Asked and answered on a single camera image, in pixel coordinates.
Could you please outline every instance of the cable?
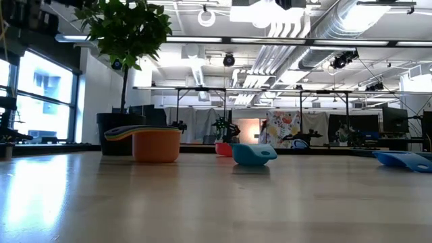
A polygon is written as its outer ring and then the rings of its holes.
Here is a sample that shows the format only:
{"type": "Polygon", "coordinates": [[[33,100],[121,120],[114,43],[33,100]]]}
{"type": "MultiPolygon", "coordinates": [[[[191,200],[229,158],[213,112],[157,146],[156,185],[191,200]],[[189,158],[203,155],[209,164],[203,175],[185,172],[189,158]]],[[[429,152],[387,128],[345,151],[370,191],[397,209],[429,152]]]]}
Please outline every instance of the cable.
{"type": "MultiPolygon", "coordinates": [[[[358,58],[358,60],[364,65],[364,67],[372,74],[372,76],[378,81],[378,82],[381,82],[380,81],[380,79],[379,78],[377,78],[376,77],[376,75],[374,75],[373,74],[373,72],[365,65],[365,63],[360,59],[360,58],[358,58]]],[[[391,90],[389,89],[389,88],[387,88],[384,84],[383,84],[383,87],[387,90],[387,91],[389,91],[389,92],[391,92],[391,90]]],[[[412,111],[414,114],[417,114],[417,112],[415,112],[413,109],[411,109],[409,106],[407,106],[406,105],[406,103],[404,103],[402,100],[401,100],[401,98],[400,97],[398,97],[398,96],[396,96],[394,93],[392,93],[391,92],[391,94],[392,95],[394,95],[398,100],[399,100],[399,102],[401,102],[403,105],[405,105],[405,107],[406,108],[408,108],[410,111],[412,111]]]]}
{"type": "Polygon", "coordinates": [[[427,103],[429,103],[429,101],[432,99],[432,95],[429,97],[429,99],[427,99],[426,103],[419,109],[419,111],[416,113],[416,115],[419,115],[420,111],[425,108],[425,106],[427,105],[427,103]]]}

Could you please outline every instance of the ceiling beam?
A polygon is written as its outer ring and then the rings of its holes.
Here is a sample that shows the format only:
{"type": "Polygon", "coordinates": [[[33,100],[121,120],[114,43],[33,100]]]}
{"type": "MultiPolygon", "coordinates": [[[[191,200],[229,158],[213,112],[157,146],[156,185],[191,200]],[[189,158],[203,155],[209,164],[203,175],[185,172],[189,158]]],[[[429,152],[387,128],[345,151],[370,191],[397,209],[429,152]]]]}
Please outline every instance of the ceiling beam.
{"type": "MultiPolygon", "coordinates": [[[[55,39],[61,43],[88,42],[85,35],[58,34],[55,39]]],[[[167,43],[196,43],[218,45],[269,45],[298,47],[367,47],[367,48],[432,48],[432,40],[403,39],[322,39],[322,38],[269,38],[269,37],[223,37],[223,36],[168,36],[167,43]]]]}

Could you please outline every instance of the ductwork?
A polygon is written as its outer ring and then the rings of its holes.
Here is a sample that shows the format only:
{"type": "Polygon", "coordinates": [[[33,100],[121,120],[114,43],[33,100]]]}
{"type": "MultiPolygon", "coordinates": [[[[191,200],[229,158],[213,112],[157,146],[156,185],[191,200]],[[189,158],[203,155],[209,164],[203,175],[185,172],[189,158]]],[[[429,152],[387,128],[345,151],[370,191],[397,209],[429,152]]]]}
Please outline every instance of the ductwork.
{"type": "MultiPolygon", "coordinates": [[[[357,0],[341,0],[311,32],[310,37],[326,39],[357,38],[364,31],[376,24],[390,9],[388,6],[357,5],[357,2],[357,0]]],[[[302,72],[303,70],[315,69],[334,55],[334,53],[335,51],[297,47],[292,55],[290,55],[289,60],[279,68],[279,71],[276,73],[276,80],[282,81],[285,86],[293,84],[310,74],[310,72],[302,72]]]]}

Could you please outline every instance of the fabric backdrop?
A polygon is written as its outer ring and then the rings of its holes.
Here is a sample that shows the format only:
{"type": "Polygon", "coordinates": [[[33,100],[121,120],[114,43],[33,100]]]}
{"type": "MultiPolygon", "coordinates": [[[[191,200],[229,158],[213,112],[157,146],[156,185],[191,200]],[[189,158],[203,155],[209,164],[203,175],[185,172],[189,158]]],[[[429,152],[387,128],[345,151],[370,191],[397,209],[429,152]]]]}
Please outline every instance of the fabric backdrop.
{"type": "Polygon", "coordinates": [[[317,131],[320,138],[312,138],[310,140],[311,146],[323,146],[329,143],[329,119],[326,112],[321,113],[303,113],[303,133],[309,133],[309,129],[317,131]]]}

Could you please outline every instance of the monitor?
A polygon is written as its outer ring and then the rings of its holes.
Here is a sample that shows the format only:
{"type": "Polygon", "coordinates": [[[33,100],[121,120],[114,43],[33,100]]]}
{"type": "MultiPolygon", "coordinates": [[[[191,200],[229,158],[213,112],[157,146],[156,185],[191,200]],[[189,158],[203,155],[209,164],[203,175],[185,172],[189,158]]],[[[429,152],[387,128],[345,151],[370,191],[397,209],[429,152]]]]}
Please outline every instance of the monitor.
{"type": "Polygon", "coordinates": [[[384,132],[407,133],[408,112],[405,109],[383,108],[384,132]]]}

